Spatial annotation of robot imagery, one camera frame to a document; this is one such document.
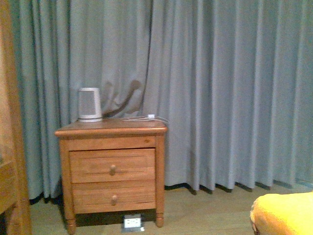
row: white cable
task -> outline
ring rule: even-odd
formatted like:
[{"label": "white cable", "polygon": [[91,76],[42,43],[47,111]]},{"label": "white cable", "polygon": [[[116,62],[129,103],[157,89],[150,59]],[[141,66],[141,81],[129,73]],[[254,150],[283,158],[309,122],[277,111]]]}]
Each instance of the white cable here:
[{"label": "white cable", "polygon": [[140,117],[123,117],[122,121],[162,121],[166,124],[170,124],[170,122],[163,117],[155,117],[154,114],[149,114],[148,116],[140,116]]}]

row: curtain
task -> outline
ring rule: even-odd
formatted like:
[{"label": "curtain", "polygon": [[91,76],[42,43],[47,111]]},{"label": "curtain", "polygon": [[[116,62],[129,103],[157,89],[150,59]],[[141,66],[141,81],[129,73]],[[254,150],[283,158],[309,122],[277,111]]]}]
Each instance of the curtain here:
[{"label": "curtain", "polygon": [[54,132],[76,121],[80,87],[107,116],[136,116],[146,82],[150,1],[11,1],[29,198],[61,193]]},{"label": "curtain", "polygon": [[313,1],[155,0],[143,113],[166,185],[313,182]]},{"label": "curtain", "polygon": [[61,192],[54,131],[80,87],[105,116],[170,121],[167,186],[313,182],[312,0],[11,6],[30,199]]}]

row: wooden nightstand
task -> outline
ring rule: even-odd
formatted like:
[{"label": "wooden nightstand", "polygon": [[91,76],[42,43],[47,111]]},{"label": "wooden nightstand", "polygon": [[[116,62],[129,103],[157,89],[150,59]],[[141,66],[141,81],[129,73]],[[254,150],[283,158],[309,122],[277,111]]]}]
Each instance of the wooden nightstand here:
[{"label": "wooden nightstand", "polygon": [[55,132],[69,234],[78,213],[156,209],[156,225],[163,226],[166,131],[161,121],[112,118]]}]

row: wooden drawer knob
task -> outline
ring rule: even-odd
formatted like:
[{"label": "wooden drawer knob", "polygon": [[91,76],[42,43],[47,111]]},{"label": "wooden drawer knob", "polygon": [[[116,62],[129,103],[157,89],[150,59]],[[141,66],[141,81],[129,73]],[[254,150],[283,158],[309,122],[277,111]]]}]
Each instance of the wooden drawer knob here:
[{"label": "wooden drawer knob", "polygon": [[111,200],[111,204],[112,204],[112,206],[115,206],[116,203],[117,203],[117,195],[113,195],[112,200]]},{"label": "wooden drawer knob", "polygon": [[111,165],[110,166],[110,175],[115,175],[116,172],[116,165]]}]

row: wooden furniture edge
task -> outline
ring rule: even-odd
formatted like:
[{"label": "wooden furniture edge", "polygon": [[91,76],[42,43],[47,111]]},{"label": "wooden furniture edge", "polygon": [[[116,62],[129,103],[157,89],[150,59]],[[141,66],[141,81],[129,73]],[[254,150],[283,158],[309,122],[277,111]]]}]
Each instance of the wooden furniture edge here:
[{"label": "wooden furniture edge", "polygon": [[17,203],[6,211],[8,234],[31,234],[30,206],[28,198],[26,162],[22,139],[21,106],[19,102],[18,82],[15,68],[13,47],[12,22],[10,5],[7,0],[0,4],[0,45],[2,47],[1,63],[6,76],[6,89],[9,103],[9,117],[11,119],[11,138],[13,150],[13,164],[16,177]]}]

